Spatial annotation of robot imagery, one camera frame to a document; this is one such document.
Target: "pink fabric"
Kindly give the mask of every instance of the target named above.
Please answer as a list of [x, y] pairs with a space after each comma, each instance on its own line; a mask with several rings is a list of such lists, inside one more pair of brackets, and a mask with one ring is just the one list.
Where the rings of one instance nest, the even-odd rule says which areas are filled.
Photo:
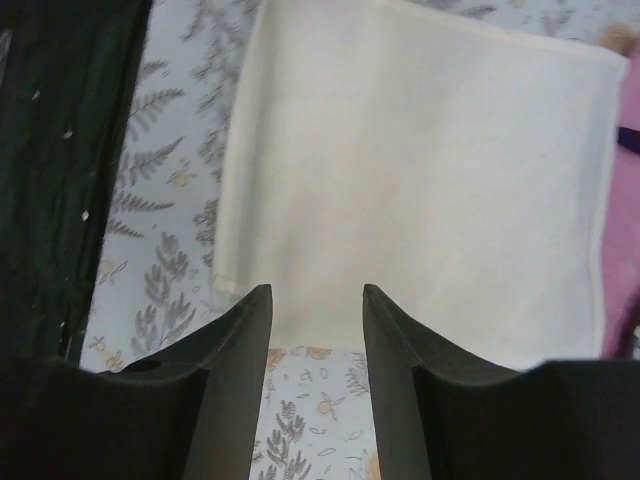
[[[622, 86], [620, 126], [640, 130], [640, 47], [631, 57]], [[640, 156], [618, 147], [603, 239], [606, 307], [602, 354], [616, 351], [625, 310], [640, 288]]]

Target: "black object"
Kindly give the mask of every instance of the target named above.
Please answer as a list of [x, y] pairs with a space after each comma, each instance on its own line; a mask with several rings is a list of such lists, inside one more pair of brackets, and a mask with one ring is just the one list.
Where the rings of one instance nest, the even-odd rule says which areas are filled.
[[364, 291], [385, 480], [637, 480], [640, 363], [494, 365]]
[[80, 358], [151, 4], [0, 0], [0, 356]]
[[271, 288], [118, 374], [0, 364], [0, 478], [246, 480]]
[[640, 132], [631, 128], [618, 128], [618, 145], [640, 155]]

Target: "folded white cloth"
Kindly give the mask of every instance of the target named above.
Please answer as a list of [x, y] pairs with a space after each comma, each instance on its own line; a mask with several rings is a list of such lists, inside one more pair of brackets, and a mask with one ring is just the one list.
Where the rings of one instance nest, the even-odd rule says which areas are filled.
[[599, 354], [622, 58], [395, 1], [257, 22], [213, 274], [273, 285], [272, 346], [362, 350], [375, 283], [499, 364]]

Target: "white cloth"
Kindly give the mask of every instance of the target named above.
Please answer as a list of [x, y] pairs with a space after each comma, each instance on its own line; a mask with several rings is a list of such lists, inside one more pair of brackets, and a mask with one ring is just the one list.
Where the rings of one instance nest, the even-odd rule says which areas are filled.
[[362, 350], [362, 287], [376, 283], [499, 364], [597, 356], [624, 67], [410, 4], [266, 0], [232, 119], [215, 285], [273, 285], [273, 347]]

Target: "floral tablecloth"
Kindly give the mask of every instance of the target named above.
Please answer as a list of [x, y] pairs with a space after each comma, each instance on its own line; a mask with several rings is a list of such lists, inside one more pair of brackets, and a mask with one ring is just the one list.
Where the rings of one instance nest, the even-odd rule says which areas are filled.
[[[81, 365], [118, 371], [220, 316], [209, 279], [235, 89], [259, 0], [156, 0]], [[637, 0], [416, 0], [596, 43]], [[362, 353], [272, 350], [252, 478], [379, 478]]]

